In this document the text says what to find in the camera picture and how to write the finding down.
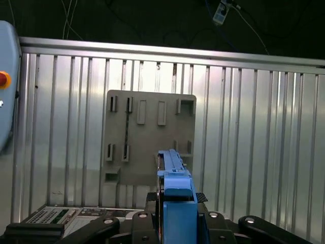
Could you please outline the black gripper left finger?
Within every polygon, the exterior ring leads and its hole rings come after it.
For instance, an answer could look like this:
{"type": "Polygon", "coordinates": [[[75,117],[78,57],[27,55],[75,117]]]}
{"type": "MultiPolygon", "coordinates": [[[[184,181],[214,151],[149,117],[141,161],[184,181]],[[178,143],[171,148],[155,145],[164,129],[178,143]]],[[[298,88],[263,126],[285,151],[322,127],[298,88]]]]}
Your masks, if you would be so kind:
{"type": "Polygon", "coordinates": [[[146,197],[145,209],[120,221],[105,215],[90,221],[57,243],[160,243],[157,230],[157,194],[146,197]]]}

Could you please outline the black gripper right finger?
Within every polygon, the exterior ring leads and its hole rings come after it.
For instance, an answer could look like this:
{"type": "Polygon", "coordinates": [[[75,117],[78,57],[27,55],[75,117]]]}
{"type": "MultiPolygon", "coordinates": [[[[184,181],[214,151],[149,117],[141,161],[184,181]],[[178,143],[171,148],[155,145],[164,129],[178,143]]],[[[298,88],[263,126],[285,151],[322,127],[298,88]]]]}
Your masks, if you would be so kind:
{"type": "Polygon", "coordinates": [[[205,206],[208,200],[203,193],[196,196],[199,207],[198,243],[309,243],[257,216],[243,216],[233,222],[219,212],[208,211],[205,206]]]}

